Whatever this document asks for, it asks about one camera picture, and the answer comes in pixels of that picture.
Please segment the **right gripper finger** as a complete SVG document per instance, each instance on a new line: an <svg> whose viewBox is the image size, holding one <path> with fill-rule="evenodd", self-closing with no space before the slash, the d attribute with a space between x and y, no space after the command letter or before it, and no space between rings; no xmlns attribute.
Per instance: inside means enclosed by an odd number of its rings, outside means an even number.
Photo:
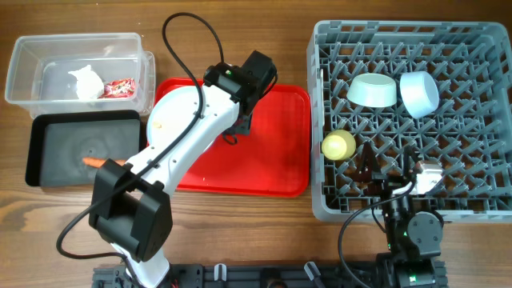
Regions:
<svg viewBox="0 0 512 288"><path fill-rule="evenodd" d="M405 146L403 150L403 176L412 178L414 175L414 166L418 161L418 156L411 146Z"/></svg>
<svg viewBox="0 0 512 288"><path fill-rule="evenodd" d="M380 165L378 164L372 145L369 142L363 143L362 157L358 171L365 176L373 176L374 174L380 173Z"/></svg>

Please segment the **yellow cup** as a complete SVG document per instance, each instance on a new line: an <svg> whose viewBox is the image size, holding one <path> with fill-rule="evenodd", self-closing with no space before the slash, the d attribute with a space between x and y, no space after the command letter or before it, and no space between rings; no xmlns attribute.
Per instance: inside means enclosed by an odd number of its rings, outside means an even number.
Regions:
<svg viewBox="0 0 512 288"><path fill-rule="evenodd" d="M356 151L356 141L346 130L334 130L324 137L322 153L329 160L346 160Z"/></svg>

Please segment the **light blue bowl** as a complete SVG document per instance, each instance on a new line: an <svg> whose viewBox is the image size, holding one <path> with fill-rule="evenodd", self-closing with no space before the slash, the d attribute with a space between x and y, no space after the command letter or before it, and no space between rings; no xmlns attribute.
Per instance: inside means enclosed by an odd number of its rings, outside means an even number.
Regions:
<svg viewBox="0 0 512 288"><path fill-rule="evenodd" d="M436 111L440 97L434 78L425 71L404 73L399 82L403 105L412 118Z"/></svg>

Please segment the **light blue plate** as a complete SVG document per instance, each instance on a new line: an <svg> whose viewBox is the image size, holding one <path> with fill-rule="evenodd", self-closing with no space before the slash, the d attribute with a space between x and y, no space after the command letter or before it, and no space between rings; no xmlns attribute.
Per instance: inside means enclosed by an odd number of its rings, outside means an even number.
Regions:
<svg viewBox="0 0 512 288"><path fill-rule="evenodd" d="M183 86L167 93L158 101L148 119L148 143L167 147L187 128L197 110L198 92L195 86ZM162 128L153 128L153 122L160 122Z"/></svg>

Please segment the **green bowl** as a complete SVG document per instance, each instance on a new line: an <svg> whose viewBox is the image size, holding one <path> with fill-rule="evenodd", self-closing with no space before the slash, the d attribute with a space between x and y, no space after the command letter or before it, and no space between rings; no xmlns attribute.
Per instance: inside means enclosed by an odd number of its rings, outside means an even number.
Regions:
<svg viewBox="0 0 512 288"><path fill-rule="evenodd" d="M347 92L352 103L370 108L386 108L397 102L397 84L384 74L360 74Z"/></svg>

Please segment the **red candy wrapper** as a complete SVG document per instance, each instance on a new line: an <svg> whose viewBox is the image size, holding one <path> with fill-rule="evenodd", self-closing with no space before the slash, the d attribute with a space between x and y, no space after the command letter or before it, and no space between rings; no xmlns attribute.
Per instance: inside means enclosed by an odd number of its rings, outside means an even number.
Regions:
<svg viewBox="0 0 512 288"><path fill-rule="evenodd" d="M135 80L123 78L104 84L103 93L99 98L129 98L134 95Z"/></svg>

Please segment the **orange carrot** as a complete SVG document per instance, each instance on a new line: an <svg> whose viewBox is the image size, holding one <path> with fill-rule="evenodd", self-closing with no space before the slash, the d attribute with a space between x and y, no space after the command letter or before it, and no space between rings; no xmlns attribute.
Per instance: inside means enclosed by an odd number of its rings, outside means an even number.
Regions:
<svg viewBox="0 0 512 288"><path fill-rule="evenodd" d="M84 157L82 158L82 162L86 166L91 166L93 168L100 168L105 164L107 160L111 159L104 159L104 158L92 158L92 157ZM117 164L120 166L123 166L126 163L126 160L114 160Z"/></svg>

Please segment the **white tissue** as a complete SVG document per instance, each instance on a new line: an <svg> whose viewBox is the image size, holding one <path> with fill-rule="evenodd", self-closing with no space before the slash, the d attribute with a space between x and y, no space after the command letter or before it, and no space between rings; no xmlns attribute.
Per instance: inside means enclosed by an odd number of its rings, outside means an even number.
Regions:
<svg viewBox="0 0 512 288"><path fill-rule="evenodd" d="M104 93L104 84L91 65L79 70L69 71L68 74L76 78L76 94L81 100L94 100Z"/></svg>

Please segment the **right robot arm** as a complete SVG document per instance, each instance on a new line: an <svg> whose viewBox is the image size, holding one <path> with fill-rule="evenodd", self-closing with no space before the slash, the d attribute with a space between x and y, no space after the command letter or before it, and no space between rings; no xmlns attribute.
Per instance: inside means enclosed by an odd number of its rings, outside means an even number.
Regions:
<svg viewBox="0 0 512 288"><path fill-rule="evenodd" d="M381 171L371 144L365 142L352 179L366 185L365 194L380 198L388 252L376 257L371 276L374 287L440 287L434 259L441 254L444 221L434 210L417 210L413 197L429 193L442 182L436 162L418 158L404 149L404 169L399 176Z"/></svg>

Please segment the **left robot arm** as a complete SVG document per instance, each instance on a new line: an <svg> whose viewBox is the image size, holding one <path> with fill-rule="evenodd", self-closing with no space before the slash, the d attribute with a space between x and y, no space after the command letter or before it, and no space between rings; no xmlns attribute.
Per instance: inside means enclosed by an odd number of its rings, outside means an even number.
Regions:
<svg viewBox="0 0 512 288"><path fill-rule="evenodd" d="M241 66L210 66L203 82L168 93L154 114L172 126L124 164L106 160L96 173L89 224L112 245L138 287L158 287L170 264L162 246L172 229L170 199L195 161L275 84L277 68L253 51Z"/></svg>

